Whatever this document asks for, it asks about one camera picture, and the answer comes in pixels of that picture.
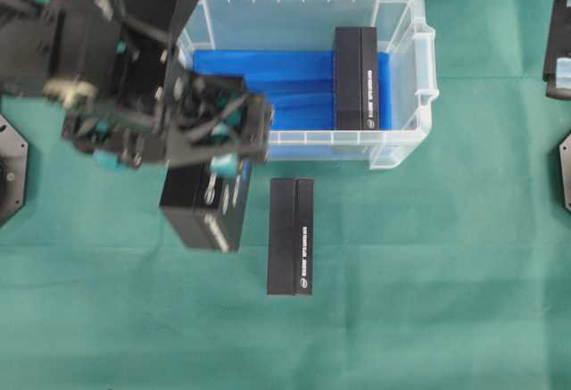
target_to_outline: green fabric surface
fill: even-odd
[[[399,168],[257,167],[238,255],[189,252],[165,171],[112,173],[62,111],[4,100],[30,142],[0,231],[5,389],[571,388],[571,215],[545,98],[552,0],[426,0],[434,128]],[[269,180],[315,178],[311,298],[265,295]]]

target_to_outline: black box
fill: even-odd
[[[236,252],[240,246],[252,164],[222,178],[206,164],[169,169],[161,209],[187,247]]]
[[[377,29],[335,29],[335,128],[380,129]]]
[[[268,295],[313,292],[313,180],[271,181]]]

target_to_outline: black device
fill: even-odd
[[[206,164],[170,169],[162,212],[188,247],[237,252],[251,174],[248,161],[232,178],[210,172]]]
[[[335,29],[335,127],[380,129],[377,29]]]
[[[268,295],[312,295],[313,180],[271,180]]]
[[[547,97],[571,100],[571,0],[555,0],[551,9],[543,80]],[[565,208],[571,212],[571,135],[559,145]]]

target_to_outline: clear plastic bin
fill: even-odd
[[[424,0],[201,0],[180,41],[186,65],[196,50],[326,51],[335,27],[377,27],[390,55],[391,130],[272,131],[270,159],[363,160],[371,169],[399,165],[432,127],[439,95],[434,29]]]

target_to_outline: blue lining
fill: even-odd
[[[392,128],[390,55],[378,54],[381,128]],[[274,130],[335,129],[331,51],[196,51],[194,70],[244,76],[248,89],[276,109]]]

